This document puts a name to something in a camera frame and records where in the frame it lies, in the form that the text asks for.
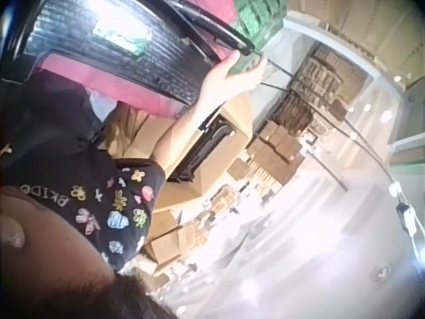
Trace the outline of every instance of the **stacked cardboard boxes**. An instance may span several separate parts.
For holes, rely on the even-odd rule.
[[[267,122],[247,149],[254,162],[250,166],[256,167],[256,175],[270,184],[269,175],[281,185],[285,185],[301,165],[303,156],[300,151],[301,144],[273,121]]]
[[[224,185],[220,190],[211,198],[211,211],[220,214],[229,209],[238,199],[237,192],[229,185]]]
[[[152,274],[160,275],[194,248],[204,245],[207,238],[207,232],[199,227],[199,222],[193,221],[150,240],[143,251],[156,264]]]

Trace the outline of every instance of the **cardboard box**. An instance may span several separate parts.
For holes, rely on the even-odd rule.
[[[152,240],[176,229],[179,226],[172,211],[160,211],[152,214],[151,226],[149,234],[146,238],[145,245]]]
[[[260,132],[260,137],[268,141],[273,133],[278,129],[278,125],[273,121],[268,121]]]
[[[216,214],[223,213],[232,206],[237,199],[237,192],[230,186],[225,185],[211,198],[211,211]]]
[[[301,144],[289,135],[283,137],[281,142],[276,146],[276,153],[282,155],[288,162],[293,161],[300,150]]]
[[[227,173],[232,176],[235,181],[240,181],[250,173],[250,166],[240,158],[236,158],[233,164],[228,168]]]
[[[206,233],[199,229],[199,222],[191,222],[152,240],[143,249],[149,258],[161,266],[186,256],[195,247],[203,245],[206,239]]]
[[[288,136],[288,131],[283,126],[278,126],[270,137],[269,143],[276,147],[286,136]]]
[[[256,138],[246,149],[246,153],[254,158],[266,144],[259,138]]]
[[[298,169],[301,164],[304,162],[305,157],[301,154],[298,154],[290,163],[290,165],[296,170]]]

